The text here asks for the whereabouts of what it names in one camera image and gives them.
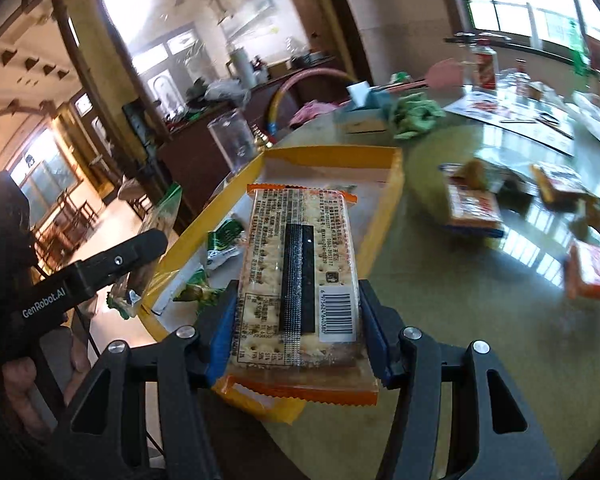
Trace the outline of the person's left hand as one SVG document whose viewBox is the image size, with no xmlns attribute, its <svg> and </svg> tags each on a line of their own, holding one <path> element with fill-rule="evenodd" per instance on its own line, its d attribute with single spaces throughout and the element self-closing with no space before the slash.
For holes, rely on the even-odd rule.
<svg viewBox="0 0 600 480">
<path fill-rule="evenodd" d="M 64 402 L 68 405 L 84 378 L 91 370 L 86 345 L 73 335 L 70 328 L 60 326 L 41 339 L 43 356 L 53 372 L 61 374 Z M 28 356 L 2 366 L 6 399 L 24 430 L 30 437 L 41 442 L 50 440 L 57 426 L 57 419 L 40 396 L 35 385 L 35 362 Z"/>
</svg>

